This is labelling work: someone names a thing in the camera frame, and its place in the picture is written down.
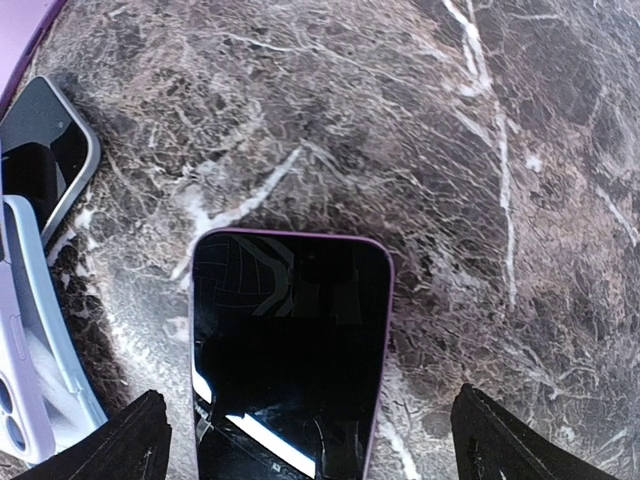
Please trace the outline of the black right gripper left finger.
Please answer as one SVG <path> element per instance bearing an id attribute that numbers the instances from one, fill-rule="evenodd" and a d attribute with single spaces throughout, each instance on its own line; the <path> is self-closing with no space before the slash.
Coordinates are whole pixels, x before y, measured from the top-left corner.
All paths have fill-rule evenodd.
<path id="1" fill-rule="evenodd" d="M 164 480 L 171 438 L 164 397 L 148 390 L 84 440 L 18 477 Z"/>

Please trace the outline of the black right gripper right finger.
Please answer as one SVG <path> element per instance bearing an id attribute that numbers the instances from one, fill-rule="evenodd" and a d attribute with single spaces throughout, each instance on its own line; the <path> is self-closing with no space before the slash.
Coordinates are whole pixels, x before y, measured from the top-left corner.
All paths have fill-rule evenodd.
<path id="1" fill-rule="evenodd" d="M 462 385 L 451 409 L 461 479 L 610 479 L 545 440 L 486 393 Z"/>

